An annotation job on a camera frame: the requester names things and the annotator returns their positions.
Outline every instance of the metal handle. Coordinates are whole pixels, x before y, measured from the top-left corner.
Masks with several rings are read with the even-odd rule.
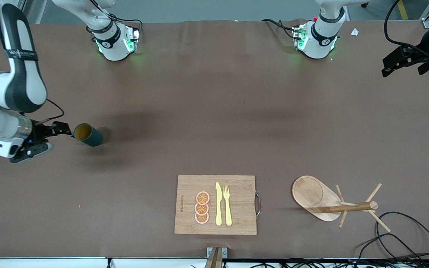
[[[261,197],[259,196],[259,194],[257,193],[257,190],[254,190],[254,193],[256,194],[257,197],[257,213],[256,213],[256,219],[257,217],[259,217],[259,213],[261,213]]]

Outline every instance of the wooden cutting board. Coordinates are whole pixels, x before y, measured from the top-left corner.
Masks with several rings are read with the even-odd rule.
[[[225,199],[221,201],[223,224],[216,225],[216,182],[229,186],[233,224],[226,225]],[[205,224],[195,221],[196,195],[206,191],[210,195],[209,220]],[[255,177],[244,175],[178,175],[176,234],[196,235],[256,235]]]

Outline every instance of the gray floor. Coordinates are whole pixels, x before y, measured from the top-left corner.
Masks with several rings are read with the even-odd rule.
[[[349,7],[351,20],[383,20],[394,0],[373,0],[366,8]],[[429,0],[403,0],[409,19],[420,17]],[[123,19],[147,23],[184,22],[186,20],[293,20],[311,19],[319,14],[314,0],[118,0],[109,9]],[[391,18],[401,20],[398,8]],[[47,0],[41,23],[82,23],[73,14]]]

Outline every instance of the orange slice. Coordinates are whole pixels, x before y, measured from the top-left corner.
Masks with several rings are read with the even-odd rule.
[[[196,195],[196,202],[200,205],[206,205],[210,201],[210,195],[205,191],[199,192]]]
[[[208,213],[209,207],[208,205],[194,205],[194,212],[200,216],[206,215]]]
[[[194,215],[194,219],[195,219],[195,220],[196,220],[196,222],[197,222],[197,223],[199,223],[199,224],[205,224],[205,223],[207,223],[207,222],[208,222],[208,220],[210,219],[210,215],[209,215],[209,214],[206,214],[206,215],[201,216],[201,215],[195,214],[195,215]]]

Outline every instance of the wooden stand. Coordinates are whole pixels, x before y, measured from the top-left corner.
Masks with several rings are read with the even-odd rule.
[[[365,211],[374,217],[374,219],[383,227],[387,232],[390,229],[375,215],[375,210],[378,204],[372,201],[374,195],[382,186],[379,183],[365,202],[351,203],[345,202],[340,188],[336,185],[336,195],[329,187],[312,176],[299,177],[292,185],[292,196],[294,200],[305,210],[312,215],[323,221],[336,220],[341,212],[343,212],[342,219],[340,220],[339,227],[342,228],[347,212],[349,211]]]

